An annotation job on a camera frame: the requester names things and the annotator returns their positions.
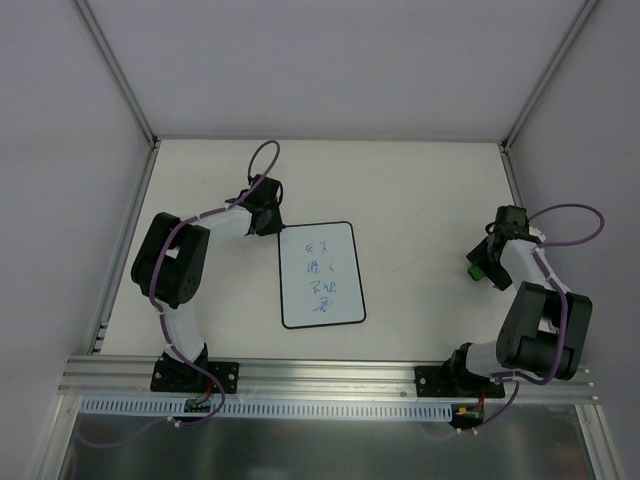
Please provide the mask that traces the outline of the white whiteboard black frame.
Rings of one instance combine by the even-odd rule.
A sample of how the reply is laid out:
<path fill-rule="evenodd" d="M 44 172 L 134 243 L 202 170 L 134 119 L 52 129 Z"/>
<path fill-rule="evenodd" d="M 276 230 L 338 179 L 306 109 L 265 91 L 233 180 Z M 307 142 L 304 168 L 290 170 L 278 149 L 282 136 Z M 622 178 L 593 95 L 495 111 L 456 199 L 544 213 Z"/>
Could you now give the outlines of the white whiteboard black frame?
<path fill-rule="evenodd" d="M 288 226 L 278 234 L 278 258 L 281 320 L 286 329 L 360 324 L 366 320 L 351 223 Z"/>

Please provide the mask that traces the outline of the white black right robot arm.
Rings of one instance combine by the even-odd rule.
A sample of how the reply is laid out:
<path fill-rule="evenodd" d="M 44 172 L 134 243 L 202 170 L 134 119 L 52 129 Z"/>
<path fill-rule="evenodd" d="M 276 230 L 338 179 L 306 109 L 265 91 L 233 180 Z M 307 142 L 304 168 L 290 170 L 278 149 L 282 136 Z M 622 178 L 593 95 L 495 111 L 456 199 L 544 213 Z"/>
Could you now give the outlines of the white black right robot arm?
<path fill-rule="evenodd" d="M 522 379 L 534 385 L 569 381 L 580 366 L 593 303 L 572 291 L 546 258 L 549 242 L 531 225 L 527 210 L 497 208 L 485 238 L 467 254 L 468 274 L 515 296 L 497 339 L 465 343 L 454 351 L 445 372 L 449 389 L 469 396 L 480 386 Z"/>

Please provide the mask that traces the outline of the green whiteboard eraser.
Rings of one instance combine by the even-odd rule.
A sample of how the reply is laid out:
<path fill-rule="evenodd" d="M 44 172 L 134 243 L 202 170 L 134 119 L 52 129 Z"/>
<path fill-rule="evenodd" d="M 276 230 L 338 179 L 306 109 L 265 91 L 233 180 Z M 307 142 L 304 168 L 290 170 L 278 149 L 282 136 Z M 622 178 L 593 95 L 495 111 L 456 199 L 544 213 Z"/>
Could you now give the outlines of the green whiteboard eraser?
<path fill-rule="evenodd" d="M 473 281 L 480 281 L 485 277 L 484 271 L 477 265 L 471 265 L 467 273 Z"/>

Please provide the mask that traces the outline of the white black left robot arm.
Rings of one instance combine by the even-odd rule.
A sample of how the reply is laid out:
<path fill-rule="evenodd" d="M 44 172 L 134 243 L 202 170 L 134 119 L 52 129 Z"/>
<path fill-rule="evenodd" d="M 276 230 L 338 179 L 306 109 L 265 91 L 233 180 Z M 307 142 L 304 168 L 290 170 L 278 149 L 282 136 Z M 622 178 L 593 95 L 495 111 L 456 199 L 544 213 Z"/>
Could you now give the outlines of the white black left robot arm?
<path fill-rule="evenodd" d="M 193 298 L 211 247 L 249 235 L 280 233 L 282 183 L 262 175 L 221 208 L 182 219 L 161 212 L 153 218 L 131 267 L 131 279 L 158 311 L 165 337 L 156 361 L 153 391 L 194 392 L 208 379 L 208 349 L 197 324 Z"/>

